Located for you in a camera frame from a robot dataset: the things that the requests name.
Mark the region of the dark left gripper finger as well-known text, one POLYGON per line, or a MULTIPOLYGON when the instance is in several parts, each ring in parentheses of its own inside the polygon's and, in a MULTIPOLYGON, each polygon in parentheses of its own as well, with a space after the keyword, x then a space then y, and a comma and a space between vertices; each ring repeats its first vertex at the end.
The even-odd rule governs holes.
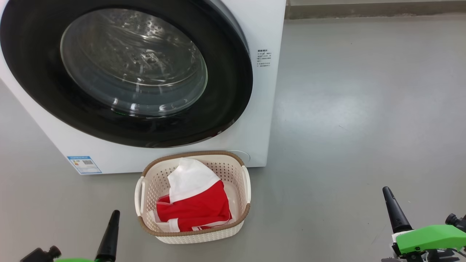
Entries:
POLYGON ((120 211, 114 210, 100 242, 95 262, 114 262, 118 248, 120 211))

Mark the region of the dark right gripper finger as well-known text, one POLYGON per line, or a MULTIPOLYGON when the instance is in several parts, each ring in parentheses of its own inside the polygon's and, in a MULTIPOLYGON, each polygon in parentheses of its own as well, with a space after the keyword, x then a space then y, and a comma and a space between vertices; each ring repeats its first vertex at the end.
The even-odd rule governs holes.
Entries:
POLYGON ((386 208, 393 233, 413 230, 391 189, 388 186, 385 186, 383 187, 382 192, 386 201, 386 208))

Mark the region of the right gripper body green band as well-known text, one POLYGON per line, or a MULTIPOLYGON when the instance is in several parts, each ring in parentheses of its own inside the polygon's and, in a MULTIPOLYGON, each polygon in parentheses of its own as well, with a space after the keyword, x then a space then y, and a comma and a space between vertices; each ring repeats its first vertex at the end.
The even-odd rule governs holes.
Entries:
POLYGON ((431 225, 394 233, 393 257, 383 262, 456 262, 465 247, 465 232, 452 225, 431 225))

